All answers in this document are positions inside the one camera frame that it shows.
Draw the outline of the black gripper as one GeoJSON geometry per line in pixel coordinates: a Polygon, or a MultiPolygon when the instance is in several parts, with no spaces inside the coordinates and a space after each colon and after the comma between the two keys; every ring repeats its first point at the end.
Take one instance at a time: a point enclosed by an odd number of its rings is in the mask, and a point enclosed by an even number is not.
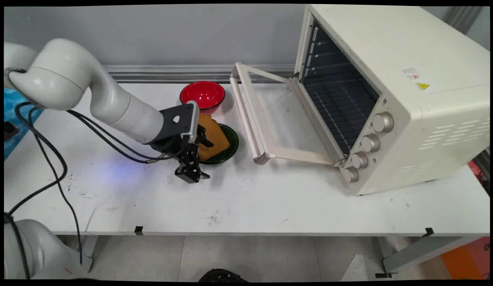
{"type": "Polygon", "coordinates": [[[203,172],[199,165],[199,144],[206,148],[214,146],[206,136],[206,129],[200,124],[197,125],[197,137],[192,143],[190,143],[188,135],[175,135],[152,141],[151,147],[161,153],[159,158],[161,160],[176,159],[179,166],[175,170],[175,176],[189,184],[194,184],[201,180],[210,179],[210,175],[203,172]]]}

